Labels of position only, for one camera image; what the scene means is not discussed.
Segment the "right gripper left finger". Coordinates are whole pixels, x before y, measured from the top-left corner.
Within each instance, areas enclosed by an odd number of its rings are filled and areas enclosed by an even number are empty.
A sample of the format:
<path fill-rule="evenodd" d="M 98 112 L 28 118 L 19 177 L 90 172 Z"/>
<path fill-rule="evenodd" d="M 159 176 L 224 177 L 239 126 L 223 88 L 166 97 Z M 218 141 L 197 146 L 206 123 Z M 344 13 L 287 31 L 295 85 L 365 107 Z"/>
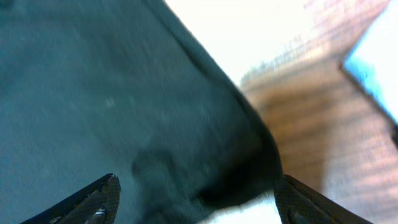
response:
<path fill-rule="evenodd" d="M 113 224 L 121 186 L 114 174 L 106 174 L 22 224 Z"/>

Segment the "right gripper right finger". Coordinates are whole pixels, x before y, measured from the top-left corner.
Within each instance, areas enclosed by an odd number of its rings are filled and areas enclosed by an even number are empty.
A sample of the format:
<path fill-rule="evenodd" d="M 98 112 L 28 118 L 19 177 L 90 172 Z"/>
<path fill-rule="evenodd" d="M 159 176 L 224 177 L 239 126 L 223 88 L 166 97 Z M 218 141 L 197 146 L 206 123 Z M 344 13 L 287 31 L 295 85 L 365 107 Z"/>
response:
<path fill-rule="evenodd" d="M 290 175 L 274 190 L 283 224 L 371 224 Z"/>

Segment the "black Sydrogen garment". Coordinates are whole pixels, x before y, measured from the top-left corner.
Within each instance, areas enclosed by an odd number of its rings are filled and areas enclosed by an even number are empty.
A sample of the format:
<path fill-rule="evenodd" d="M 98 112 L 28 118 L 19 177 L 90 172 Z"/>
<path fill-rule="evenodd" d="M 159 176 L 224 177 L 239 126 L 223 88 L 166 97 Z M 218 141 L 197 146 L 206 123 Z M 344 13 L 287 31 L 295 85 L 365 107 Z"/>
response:
<path fill-rule="evenodd" d="M 1 2 L 1 222 L 101 176 L 117 223 L 197 223 L 283 183 L 272 135 L 162 1 Z"/>

